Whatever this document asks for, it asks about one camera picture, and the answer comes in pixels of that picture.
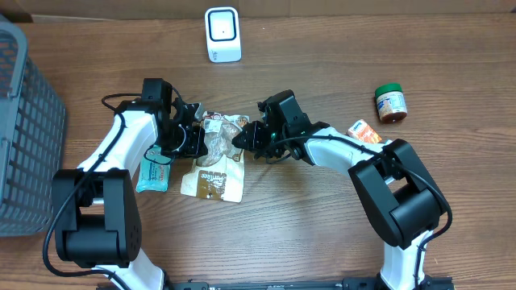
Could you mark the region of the light blue wipes pack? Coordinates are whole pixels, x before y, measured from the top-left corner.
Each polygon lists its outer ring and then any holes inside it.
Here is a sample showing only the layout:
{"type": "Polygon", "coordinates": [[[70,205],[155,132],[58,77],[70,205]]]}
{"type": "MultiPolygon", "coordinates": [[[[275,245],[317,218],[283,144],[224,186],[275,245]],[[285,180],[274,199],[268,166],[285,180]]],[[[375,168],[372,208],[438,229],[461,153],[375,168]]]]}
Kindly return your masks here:
{"type": "Polygon", "coordinates": [[[160,147],[153,146],[148,148],[140,161],[136,192],[166,192],[169,186],[172,162],[169,157],[161,154],[160,147]]]}

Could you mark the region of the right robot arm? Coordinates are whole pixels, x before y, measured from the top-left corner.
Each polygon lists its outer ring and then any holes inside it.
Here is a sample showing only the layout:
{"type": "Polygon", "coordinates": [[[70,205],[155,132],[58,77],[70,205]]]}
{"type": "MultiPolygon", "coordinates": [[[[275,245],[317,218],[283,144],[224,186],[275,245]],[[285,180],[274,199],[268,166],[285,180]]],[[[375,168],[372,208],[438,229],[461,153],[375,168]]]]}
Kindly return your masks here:
{"type": "Polygon", "coordinates": [[[289,157],[348,177],[384,242],[374,277],[348,277],[343,289],[452,289],[451,278],[423,271],[427,245],[452,223],[452,209],[412,146],[402,139],[366,143],[325,122],[312,123],[290,89],[258,103],[260,121],[243,126],[235,147],[268,164],[289,157]]]}

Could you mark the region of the orange small snack packet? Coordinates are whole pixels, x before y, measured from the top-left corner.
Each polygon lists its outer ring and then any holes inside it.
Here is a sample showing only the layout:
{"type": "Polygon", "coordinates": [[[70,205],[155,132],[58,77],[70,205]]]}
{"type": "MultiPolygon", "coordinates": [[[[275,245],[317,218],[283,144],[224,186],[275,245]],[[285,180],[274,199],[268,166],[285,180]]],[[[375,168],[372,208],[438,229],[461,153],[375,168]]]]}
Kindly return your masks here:
{"type": "Polygon", "coordinates": [[[353,139],[359,140],[365,143],[380,143],[382,138],[365,120],[357,120],[347,130],[347,135],[353,139]]]}

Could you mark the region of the beige brown snack bag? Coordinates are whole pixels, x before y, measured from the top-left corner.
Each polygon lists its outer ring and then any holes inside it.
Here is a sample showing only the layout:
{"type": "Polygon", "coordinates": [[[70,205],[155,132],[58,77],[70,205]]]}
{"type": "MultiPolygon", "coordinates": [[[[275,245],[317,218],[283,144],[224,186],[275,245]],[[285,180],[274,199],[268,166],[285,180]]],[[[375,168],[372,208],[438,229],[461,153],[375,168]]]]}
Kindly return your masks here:
{"type": "Polygon", "coordinates": [[[247,115],[206,111],[202,115],[208,154],[193,161],[182,177],[181,194],[207,200],[240,203],[244,185],[244,153],[232,139],[249,123],[247,115]]]}

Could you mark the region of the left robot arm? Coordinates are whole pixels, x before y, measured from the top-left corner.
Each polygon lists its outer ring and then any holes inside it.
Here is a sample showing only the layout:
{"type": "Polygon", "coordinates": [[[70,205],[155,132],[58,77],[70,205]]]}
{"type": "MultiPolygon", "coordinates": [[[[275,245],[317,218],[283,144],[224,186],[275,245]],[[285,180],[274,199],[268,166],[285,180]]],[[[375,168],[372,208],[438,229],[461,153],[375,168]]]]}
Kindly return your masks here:
{"type": "Polygon", "coordinates": [[[75,169],[52,178],[54,217],[42,246],[44,266],[55,276],[105,276],[118,289],[170,289],[165,270],[142,248],[143,231],[132,179],[157,147],[166,164],[207,154],[204,108],[185,102],[162,78],[146,78],[139,93],[101,102],[114,114],[106,137],[75,169]]]}

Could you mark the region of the green lid seasoning jar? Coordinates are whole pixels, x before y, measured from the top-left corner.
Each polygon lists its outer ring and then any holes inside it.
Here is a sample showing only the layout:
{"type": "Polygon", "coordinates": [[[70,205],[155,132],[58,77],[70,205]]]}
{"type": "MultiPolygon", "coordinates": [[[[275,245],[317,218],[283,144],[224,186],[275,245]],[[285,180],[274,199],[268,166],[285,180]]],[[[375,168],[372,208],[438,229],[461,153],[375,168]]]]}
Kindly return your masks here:
{"type": "Polygon", "coordinates": [[[398,83],[378,87],[375,90],[375,102],[383,123],[400,122],[408,114],[404,93],[398,83]]]}

